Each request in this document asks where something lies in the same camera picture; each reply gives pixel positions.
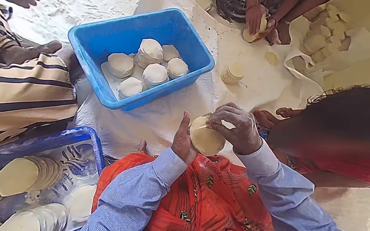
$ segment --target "foot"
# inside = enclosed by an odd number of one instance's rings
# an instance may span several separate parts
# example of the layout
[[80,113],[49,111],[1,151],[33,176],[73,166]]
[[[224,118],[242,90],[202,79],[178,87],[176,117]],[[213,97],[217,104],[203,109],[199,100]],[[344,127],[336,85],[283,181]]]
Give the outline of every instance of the foot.
[[146,140],[141,140],[139,143],[138,152],[148,154],[148,151],[146,150]]
[[291,35],[289,34],[289,24],[279,21],[276,27],[279,34],[279,39],[282,45],[289,45],[291,43]]
[[40,45],[36,48],[23,48],[20,46],[12,46],[3,51],[2,57],[7,65],[13,63],[23,64],[25,60],[37,58],[41,53],[55,53],[62,48],[59,41],[52,41],[45,45]]

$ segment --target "orange fabric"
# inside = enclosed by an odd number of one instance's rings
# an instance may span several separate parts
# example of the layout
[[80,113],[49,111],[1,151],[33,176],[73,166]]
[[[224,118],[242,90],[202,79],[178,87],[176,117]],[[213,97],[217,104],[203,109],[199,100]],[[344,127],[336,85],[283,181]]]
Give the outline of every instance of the orange fabric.
[[[153,161],[144,153],[131,153],[106,167],[99,178],[92,212],[110,182],[122,171]],[[270,213],[246,169],[223,156],[198,155],[162,198],[145,230],[272,231]]]

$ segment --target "shirt cuff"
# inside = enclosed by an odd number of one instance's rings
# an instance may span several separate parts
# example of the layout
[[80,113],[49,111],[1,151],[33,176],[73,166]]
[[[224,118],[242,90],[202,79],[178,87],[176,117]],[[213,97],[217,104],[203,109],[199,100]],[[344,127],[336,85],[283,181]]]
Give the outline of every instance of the shirt cuff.
[[169,186],[171,186],[188,167],[170,147],[152,161],[152,166],[159,179]]
[[274,175],[280,166],[279,160],[270,149],[266,141],[261,138],[262,146],[259,150],[249,155],[236,155],[245,165],[250,175],[256,177]]

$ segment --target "floor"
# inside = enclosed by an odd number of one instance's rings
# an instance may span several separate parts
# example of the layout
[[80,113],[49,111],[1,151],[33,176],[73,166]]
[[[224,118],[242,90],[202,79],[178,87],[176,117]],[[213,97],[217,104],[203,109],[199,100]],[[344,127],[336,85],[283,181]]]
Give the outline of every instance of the floor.
[[[293,45],[270,47],[265,41],[247,44],[238,28],[218,23],[192,0],[41,0],[30,9],[14,6],[15,16],[10,25],[14,32],[36,43],[57,39],[69,46],[67,32],[74,25],[170,7],[182,9],[190,18],[214,56],[216,66],[195,84],[129,112],[104,108],[90,92],[87,82],[82,83],[86,87],[79,96],[85,95],[87,99],[81,102],[77,123],[98,131],[105,153],[121,158],[135,151],[141,139],[148,141],[151,153],[160,152],[171,145],[183,110],[196,118],[229,101],[246,110],[300,108],[307,94],[320,92],[316,87],[305,94],[304,81],[284,66]],[[277,54],[279,65],[266,62],[264,53],[268,51]],[[229,87],[220,81],[220,73],[229,60],[242,62],[250,73],[240,86]],[[229,143],[220,154],[240,164]],[[340,228],[370,231],[370,189],[321,188],[317,189],[315,198],[332,214]]]

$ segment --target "brown and white striped garment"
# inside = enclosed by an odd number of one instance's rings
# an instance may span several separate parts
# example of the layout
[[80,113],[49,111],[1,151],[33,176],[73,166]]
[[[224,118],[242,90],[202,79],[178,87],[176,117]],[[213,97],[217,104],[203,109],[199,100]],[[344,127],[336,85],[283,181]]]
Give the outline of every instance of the brown and white striped garment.
[[[18,46],[0,11],[0,47]],[[42,53],[0,68],[0,145],[26,130],[72,120],[78,107],[64,61]]]

